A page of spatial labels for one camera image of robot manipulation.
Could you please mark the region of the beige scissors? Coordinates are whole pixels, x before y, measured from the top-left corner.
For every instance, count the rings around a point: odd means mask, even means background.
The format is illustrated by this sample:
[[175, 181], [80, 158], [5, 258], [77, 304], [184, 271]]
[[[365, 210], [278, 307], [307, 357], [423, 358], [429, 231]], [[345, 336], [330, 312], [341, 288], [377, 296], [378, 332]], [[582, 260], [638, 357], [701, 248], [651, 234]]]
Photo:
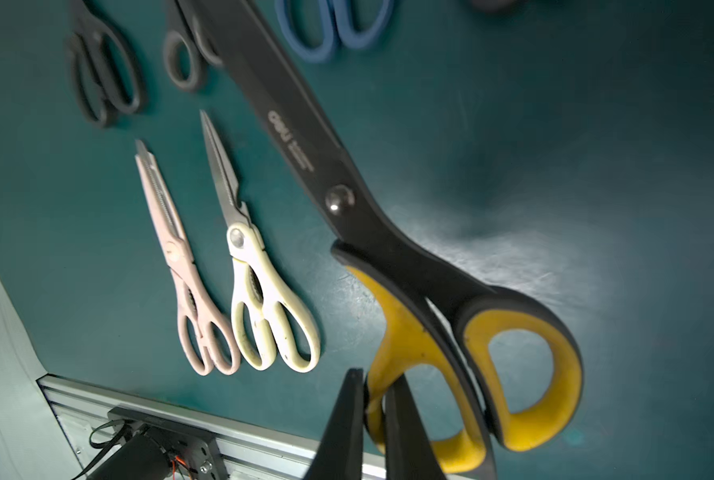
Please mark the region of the beige scissors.
[[208, 113], [200, 112], [208, 162], [227, 225], [233, 267], [232, 331], [244, 359], [263, 371], [277, 357], [295, 372], [319, 363], [321, 344], [315, 320], [268, 256], [263, 237], [239, 199], [239, 180]]

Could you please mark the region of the small black scissors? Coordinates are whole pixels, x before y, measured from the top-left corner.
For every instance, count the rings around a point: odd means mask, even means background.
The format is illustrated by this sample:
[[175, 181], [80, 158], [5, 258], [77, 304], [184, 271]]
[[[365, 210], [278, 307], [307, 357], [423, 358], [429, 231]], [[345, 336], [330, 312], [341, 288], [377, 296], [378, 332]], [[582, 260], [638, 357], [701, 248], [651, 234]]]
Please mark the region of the small black scissors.
[[206, 33], [194, 2], [167, 0], [167, 31], [163, 41], [163, 62], [173, 84], [182, 91], [195, 92], [207, 79], [208, 65], [223, 62]]

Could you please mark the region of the large black scissors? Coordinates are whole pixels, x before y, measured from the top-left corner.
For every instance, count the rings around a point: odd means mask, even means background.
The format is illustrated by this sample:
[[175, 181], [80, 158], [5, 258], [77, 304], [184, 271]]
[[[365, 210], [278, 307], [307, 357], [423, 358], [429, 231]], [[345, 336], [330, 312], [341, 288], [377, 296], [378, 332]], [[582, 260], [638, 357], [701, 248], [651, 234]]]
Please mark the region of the large black scissors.
[[70, 1], [72, 33], [64, 40], [70, 84], [83, 116], [106, 128], [116, 113], [137, 114], [147, 102], [141, 65], [116, 25], [84, 1]]

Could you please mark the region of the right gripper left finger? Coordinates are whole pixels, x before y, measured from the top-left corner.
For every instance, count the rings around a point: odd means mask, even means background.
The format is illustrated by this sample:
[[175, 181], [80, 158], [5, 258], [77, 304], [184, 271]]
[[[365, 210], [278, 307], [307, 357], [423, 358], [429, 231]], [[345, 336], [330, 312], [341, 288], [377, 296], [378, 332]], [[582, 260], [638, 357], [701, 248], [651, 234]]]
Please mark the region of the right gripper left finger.
[[304, 479], [362, 478], [364, 396], [363, 370], [349, 369]]

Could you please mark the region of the yellow black scissors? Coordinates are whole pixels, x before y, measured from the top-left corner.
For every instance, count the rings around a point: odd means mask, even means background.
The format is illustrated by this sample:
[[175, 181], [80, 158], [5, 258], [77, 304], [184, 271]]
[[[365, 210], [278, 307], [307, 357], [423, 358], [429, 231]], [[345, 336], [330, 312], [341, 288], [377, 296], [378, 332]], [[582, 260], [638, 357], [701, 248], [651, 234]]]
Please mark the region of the yellow black scissors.
[[[442, 472], [497, 475], [493, 445], [534, 449], [577, 411], [583, 363], [568, 327], [546, 306], [488, 285], [425, 250], [380, 209], [314, 93], [249, 1], [197, 1], [194, 10], [269, 137], [335, 233], [333, 257], [379, 302], [387, 327], [365, 380], [364, 423], [385, 455], [384, 399], [419, 365], [436, 368], [462, 420], [430, 445]], [[541, 337], [552, 376], [532, 406], [511, 412], [489, 351], [509, 330]]]

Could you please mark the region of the pink scissors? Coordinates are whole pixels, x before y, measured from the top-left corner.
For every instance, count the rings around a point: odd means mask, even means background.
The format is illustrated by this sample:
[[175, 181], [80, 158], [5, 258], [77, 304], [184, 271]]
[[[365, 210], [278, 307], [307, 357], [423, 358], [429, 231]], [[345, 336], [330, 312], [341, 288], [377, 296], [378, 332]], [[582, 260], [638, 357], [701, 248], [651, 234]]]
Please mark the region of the pink scissors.
[[138, 139], [135, 161], [149, 214], [176, 291], [177, 329], [193, 370], [206, 376], [213, 370], [236, 373], [242, 355], [227, 317], [210, 297], [198, 272], [175, 203], [155, 156]]

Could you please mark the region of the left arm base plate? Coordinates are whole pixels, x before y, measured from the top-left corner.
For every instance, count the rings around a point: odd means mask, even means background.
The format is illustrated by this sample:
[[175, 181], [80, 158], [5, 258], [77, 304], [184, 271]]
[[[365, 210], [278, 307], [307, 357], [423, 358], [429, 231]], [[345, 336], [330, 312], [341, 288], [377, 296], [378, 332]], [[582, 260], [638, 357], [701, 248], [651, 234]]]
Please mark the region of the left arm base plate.
[[114, 407], [94, 434], [111, 429], [110, 439], [91, 447], [98, 454], [79, 479], [228, 479], [215, 434], [135, 410]]

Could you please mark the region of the blue handled scissors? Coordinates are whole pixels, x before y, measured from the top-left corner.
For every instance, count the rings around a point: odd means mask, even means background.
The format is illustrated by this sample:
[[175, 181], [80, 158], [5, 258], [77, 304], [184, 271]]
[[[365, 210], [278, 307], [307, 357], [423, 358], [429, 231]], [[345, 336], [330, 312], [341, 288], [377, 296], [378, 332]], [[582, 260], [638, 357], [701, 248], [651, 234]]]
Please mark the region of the blue handled scissors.
[[367, 29], [359, 30], [353, 19], [354, 9], [351, 1], [318, 1], [323, 39], [317, 46], [307, 46], [296, 33], [290, 2], [284, 0], [274, 2], [284, 40], [302, 60], [313, 64], [330, 61], [341, 45], [350, 50], [366, 50], [373, 47], [386, 30], [394, 5], [394, 1], [383, 1], [373, 23]]

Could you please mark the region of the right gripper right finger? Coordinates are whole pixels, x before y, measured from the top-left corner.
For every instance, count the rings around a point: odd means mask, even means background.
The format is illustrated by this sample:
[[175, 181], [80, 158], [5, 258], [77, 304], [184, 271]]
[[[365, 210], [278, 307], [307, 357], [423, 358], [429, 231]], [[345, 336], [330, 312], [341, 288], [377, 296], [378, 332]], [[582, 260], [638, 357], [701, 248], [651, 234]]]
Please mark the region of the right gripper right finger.
[[445, 479], [404, 375], [386, 392], [384, 407], [387, 478]]

